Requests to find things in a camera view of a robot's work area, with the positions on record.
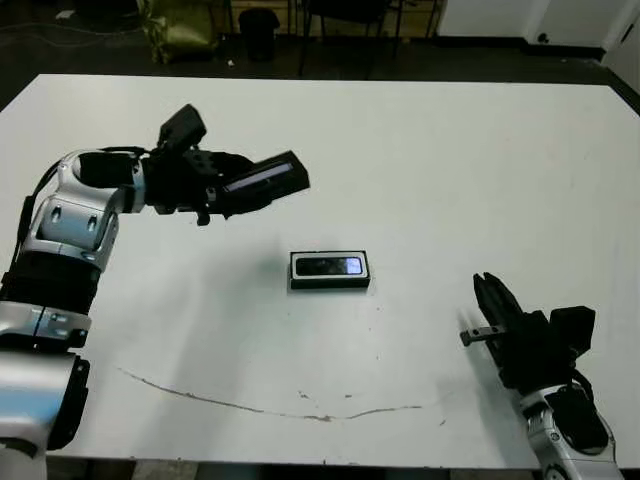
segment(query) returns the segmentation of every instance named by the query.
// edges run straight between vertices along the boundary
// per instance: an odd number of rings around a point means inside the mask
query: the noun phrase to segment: white wall
[[[611,30],[622,28],[620,22],[629,19],[634,3],[636,0],[552,0],[537,27],[527,32],[527,41],[535,44],[538,35],[545,33],[549,45],[604,47]]]
[[[626,30],[640,0],[448,0],[438,34],[523,37],[546,33],[550,45],[608,50]]]
[[[603,63],[640,93],[640,12],[638,15],[629,36],[607,53]]]
[[[521,37],[535,0],[448,0],[438,34]]]

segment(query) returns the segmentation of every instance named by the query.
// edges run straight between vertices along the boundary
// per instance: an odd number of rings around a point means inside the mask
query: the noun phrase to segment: black trash can
[[[251,8],[240,14],[240,31],[251,60],[273,60],[275,54],[274,30],[280,26],[278,17],[268,8]]]

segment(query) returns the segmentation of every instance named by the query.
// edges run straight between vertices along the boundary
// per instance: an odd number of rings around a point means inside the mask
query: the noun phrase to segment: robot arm
[[[506,388],[522,395],[520,409],[545,480],[620,479],[615,439],[593,403],[577,358],[591,347],[595,312],[560,308],[547,321],[525,313],[496,277],[474,276],[478,305],[489,327],[462,332],[465,346],[484,341]]]
[[[118,215],[145,205],[191,211],[198,225],[263,208],[309,187],[291,152],[254,164],[202,151],[206,130],[187,105],[160,130],[152,151],[77,151],[53,165],[26,198],[16,250],[0,288],[0,477],[37,478],[47,450],[74,437],[88,395],[88,312],[118,233]],[[37,194],[58,186],[38,207]]]

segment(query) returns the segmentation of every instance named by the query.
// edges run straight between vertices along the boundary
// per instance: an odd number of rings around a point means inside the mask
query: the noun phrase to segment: white table
[[[292,149],[312,188],[207,228],[121,217],[62,454],[536,467],[486,350],[458,339],[483,322],[472,275],[487,270],[525,309],[597,310],[579,366],[620,466],[640,467],[640,122],[612,90],[40,76],[0,114],[0,264],[45,167],[152,146],[187,102],[203,148]],[[366,249],[372,285],[288,293],[303,249]]]

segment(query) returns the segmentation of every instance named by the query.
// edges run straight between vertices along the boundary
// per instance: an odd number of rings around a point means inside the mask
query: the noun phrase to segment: chair leg
[[[298,67],[298,76],[302,76],[302,72],[304,71],[304,61],[307,56],[307,43],[309,43],[309,30],[311,29],[311,12],[307,12],[306,10],[303,12],[304,18],[304,38],[302,40],[302,54],[300,55],[300,66]]]
[[[382,26],[384,25],[384,18],[385,18],[385,15],[383,15],[380,21],[378,22],[378,30],[376,31],[376,40],[375,40],[376,46],[371,49],[371,56],[369,58],[369,66],[367,67],[367,76],[365,77],[365,80],[369,80],[369,77],[371,76],[371,72],[373,70],[373,63],[375,62],[377,47],[379,47],[379,44],[380,44],[380,36],[382,34]]]
[[[429,34],[431,33],[431,25],[433,23],[433,18],[436,15],[436,10],[438,10],[438,0],[433,0],[433,5],[431,6],[431,15],[429,16],[429,24],[427,25],[427,34],[425,38],[429,38]]]
[[[229,15],[229,32],[231,33],[231,35],[233,35],[234,32],[234,26],[233,26],[233,6],[231,4],[231,0],[227,0],[227,14]]]
[[[396,38],[393,41],[393,58],[398,56],[398,42],[400,40],[400,22],[402,21],[402,8],[404,0],[398,0],[398,16],[396,19]]]

